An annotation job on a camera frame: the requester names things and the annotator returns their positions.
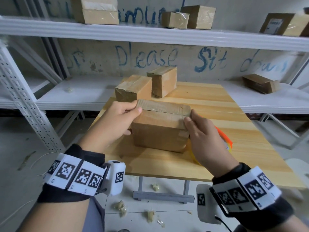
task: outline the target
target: orange object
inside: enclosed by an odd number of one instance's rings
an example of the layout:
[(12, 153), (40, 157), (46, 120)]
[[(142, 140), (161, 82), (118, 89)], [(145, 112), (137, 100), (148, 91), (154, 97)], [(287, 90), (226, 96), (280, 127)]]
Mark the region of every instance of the orange object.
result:
[[(222, 138), (222, 140), (225, 142), (225, 144), (226, 144), (226, 149), (227, 149), (229, 152), (231, 152), (231, 151), (232, 151), (232, 148), (233, 148), (233, 142), (229, 139), (228, 136), (226, 136), (226, 134), (225, 134), (224, 132), (222, 132), (222, 131), (221, 131), (220, 129), (218, 129), (217, 127), (216, 127), (216, 129), (218, 130), (218, 133), (219, 133), (220, 137)], [(188, 148), (189, 148), (189, 153), (190, 153), (190, 155), (191, 155), (193, 161), (194, 161), (195, 163), (201, 165), (201, 164), (196, 160), (196, 158), (195, 158), (195, 156), (194, 156), (194, 154), (193, 154), (193, 152), (192, 152), (192, 149), (191, 149), (191, 141), (188, 142), (188, 145), (187, 145), (187, 146), (188, 146)]]

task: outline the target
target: perforated metal post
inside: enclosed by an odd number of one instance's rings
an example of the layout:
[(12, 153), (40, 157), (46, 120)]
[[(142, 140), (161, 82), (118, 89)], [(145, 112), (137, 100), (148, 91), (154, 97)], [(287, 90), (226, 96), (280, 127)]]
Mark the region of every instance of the perforated metal post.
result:
[(64, 145), (45, 115), (39, 110), (36, 97), (7, 50), (0, 40), (0, 81), (12, 97), (16, 107), (27, 119), (31, 127), (50, 151), (65, 151)]

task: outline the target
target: wall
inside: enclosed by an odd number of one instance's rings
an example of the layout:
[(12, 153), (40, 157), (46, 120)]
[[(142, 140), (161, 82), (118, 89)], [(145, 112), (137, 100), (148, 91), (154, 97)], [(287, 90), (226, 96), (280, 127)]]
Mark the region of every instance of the wall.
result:
[[(50, 16), (73, 18), (70, 0), (44, 2)], [(269, 12), (295, 13), (309, 6), (309, 0), (118, 0), (118, 14), (121, 22), (158, 25), (162, 11), (178, 10), (183, 2), (216, 7), (213, 29), (248, 32), (258, 32)], [(229, 80), (254, 72), (285, 81), (298, 69), (303, 56), (299, 52), (208, 46), (79, 39), (59, 42), (70, 73), (89, 76), (145, 75), (160, 65), (171, 65), (178, 67), (182, 81)]]

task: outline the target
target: debris on floor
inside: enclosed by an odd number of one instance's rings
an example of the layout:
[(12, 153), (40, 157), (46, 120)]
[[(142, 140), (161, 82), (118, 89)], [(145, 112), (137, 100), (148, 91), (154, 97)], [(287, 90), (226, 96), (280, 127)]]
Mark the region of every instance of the debris on floor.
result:
[(122, 200), (116, 203), (114, 208), (121, 212), (121, 217), (124, 217), (127, 214), (127, 206), (125, 206)]
[(158, 216), (157, 222), (159, 223), (159, 225), (160, 225), (162, 228), (165, 228), (165, 224), (164, 224), (163, 221), (160, 220), (159, 216)]
[(160, 189), (160, 186), (159, 184), (155, 183), (155, 184), (152, 184), (152, 188), (154, 189), (154, 191), (158, 191)]
[(148, 223), (151, 223), (154, 221), (154, 217), (155, 217), (155, 211), (151, 210), (147, 212), (148, 214)]

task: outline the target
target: sealed cardboard box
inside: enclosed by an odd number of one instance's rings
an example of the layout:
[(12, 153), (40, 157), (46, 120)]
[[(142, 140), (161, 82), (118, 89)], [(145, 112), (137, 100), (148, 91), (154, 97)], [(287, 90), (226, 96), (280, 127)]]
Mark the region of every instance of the sealed cardboard box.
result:
[(269, 13), (260, 32), (283, 36), (309, 36), (309, 15)]
[(142, 107), (143, 111), (131, 124), (136, 146), (184, 151), (189, 132), (183, 119), (190, 116), (190, 106), (140, 99), (137, 107)]
[(161, 15), (161, 25), (163, 27), (186, 29), (189, 14), (180, 12), (163, 12)]
[(163, 66), (147, 73), (152, 78), (152, 94), (165, 97), (177, 87), (177, 68)]
[(216, 8), (202, 5), (192, 5), (183, 6), (180, 12), (190, 14), (187, 28), (211, 29)]
[(76, 22), (119, 24), (117, 0), (71, 0)]
[(257, 90), (264, 94), (270, 94), (280, 89), (279, 80), (270, 80), (257, 74), (243, 76), (246, 87)]
[(115, 88), (116, 101), (132, 102), (140, 98), (151, 99), (152, 78), (132, 75)]

